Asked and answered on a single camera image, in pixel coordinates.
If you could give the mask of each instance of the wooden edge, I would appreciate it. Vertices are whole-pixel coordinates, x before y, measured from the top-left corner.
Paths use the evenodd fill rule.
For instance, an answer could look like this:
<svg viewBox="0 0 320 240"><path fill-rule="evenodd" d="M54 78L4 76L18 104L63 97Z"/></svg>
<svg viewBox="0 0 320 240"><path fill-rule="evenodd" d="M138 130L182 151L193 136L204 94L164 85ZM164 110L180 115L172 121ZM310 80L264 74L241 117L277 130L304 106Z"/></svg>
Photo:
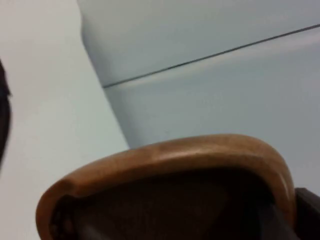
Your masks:
<svg viewBox="0 0 320 240"><path fill-rule="evenodd" d="M59 199L86 197L123 183L163 174L218 167L246 169L265 181L276 206L294 226L296 202L289 169L265 142L237 134L189 137L131 149L94 161L63 177L41 197L36 225L42 240L53 240L49 224Z"/></svg>

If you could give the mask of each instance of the dark object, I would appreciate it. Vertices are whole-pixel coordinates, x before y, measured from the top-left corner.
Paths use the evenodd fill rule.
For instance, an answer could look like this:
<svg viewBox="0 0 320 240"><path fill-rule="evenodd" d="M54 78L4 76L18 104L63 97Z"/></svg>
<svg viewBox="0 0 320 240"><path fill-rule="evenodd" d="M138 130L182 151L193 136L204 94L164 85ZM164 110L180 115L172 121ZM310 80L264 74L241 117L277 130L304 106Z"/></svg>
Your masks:
<svg viewBox="0 0 320 240"><path fill-rule="evenodd" d="M302 240L320 239L320 197L305 188L296 188L296 233Z"/></svg>
<svg viewBox="0 0 320 240"><path fill-rule="evenodd" d="M0 168L10 128L11 108L8 99L9 95L6 72L0 61Z"/></svg>

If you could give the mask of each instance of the white wall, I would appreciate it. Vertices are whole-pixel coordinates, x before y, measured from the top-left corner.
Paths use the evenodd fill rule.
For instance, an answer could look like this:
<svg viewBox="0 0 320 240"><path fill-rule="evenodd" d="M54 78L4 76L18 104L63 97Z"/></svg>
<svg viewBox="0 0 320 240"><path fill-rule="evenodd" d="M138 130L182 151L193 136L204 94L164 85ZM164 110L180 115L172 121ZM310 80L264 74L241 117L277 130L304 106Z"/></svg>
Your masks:
<svg viewBox="0 0 320 240"><path fill-rule="evenodd" d="M105 89L132 148L235 133L266 141L320 195L320 27Z"/></svg>
<svg viewBox="0 0 320 240"><path fill-rule="evenodd" d="M0 173L0 239L39 239L41 194L127 144L80 38L75 0L0 0L13 123Z"/></svg>

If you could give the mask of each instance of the curved wooden frame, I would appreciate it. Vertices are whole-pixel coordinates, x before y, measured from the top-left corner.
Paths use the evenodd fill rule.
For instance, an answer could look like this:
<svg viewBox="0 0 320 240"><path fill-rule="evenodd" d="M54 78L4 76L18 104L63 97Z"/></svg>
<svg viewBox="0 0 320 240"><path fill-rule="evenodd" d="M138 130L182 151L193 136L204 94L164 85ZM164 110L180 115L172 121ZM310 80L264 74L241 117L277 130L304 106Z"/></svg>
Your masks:
<svg viewBox="0 0 320 240"><path fill-rule="evenodd" d="M63 196L82 198L147 177L217 167L242 168L258 175L269 187L285 219L294 225L293 181L279 153L253 137L217 134L131 149L75 170L41 197L36 210L38 233L42 240L53 240L49 225L55 206Z"/></svg>

